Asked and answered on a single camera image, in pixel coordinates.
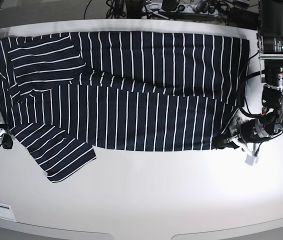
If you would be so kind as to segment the navy white striped T-shirt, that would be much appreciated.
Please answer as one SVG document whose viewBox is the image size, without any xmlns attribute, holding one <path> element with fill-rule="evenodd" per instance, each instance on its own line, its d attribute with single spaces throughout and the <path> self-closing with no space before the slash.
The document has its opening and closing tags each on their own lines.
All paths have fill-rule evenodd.
<svg viewBox="0 0 283 240">
<path fill-rule="evenodd" d="M 94 147 L 203 151 L 238 106 L 247 39 L 194 33 L 63 32 L 0 39 L 0 111 L 52 183 Z"/>
</svg>

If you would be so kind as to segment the black equipment box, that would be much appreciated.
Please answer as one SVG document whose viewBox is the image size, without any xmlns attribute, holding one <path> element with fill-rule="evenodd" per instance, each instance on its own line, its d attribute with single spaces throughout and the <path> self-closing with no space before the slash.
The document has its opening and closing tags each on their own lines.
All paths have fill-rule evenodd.
<svg viewBox="0 0 283 240">
<path fill-rule="evenodd" d="M 256 12 L 232 7 L 227 17 L 238 28 L 256 30 L 259 26 L 259 14 Z"/>
</svg>

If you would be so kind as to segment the white power strip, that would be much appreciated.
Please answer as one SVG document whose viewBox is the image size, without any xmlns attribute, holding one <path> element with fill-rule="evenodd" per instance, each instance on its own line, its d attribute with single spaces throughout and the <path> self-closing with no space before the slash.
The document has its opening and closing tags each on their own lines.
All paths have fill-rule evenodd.
<svg viewBox="0 0 283 240">
<path fill-rule="evenodd" d="M 145 14 L 163 15 L 163 16 L 203 16 L 203 17 L 219 17 L 220 14 L 216 7 L 205 1 L 196 4 L 179 3 L 172 11 L 165 11 L 160 2 L 146 3 L 142 9 Z"/>
</svg>

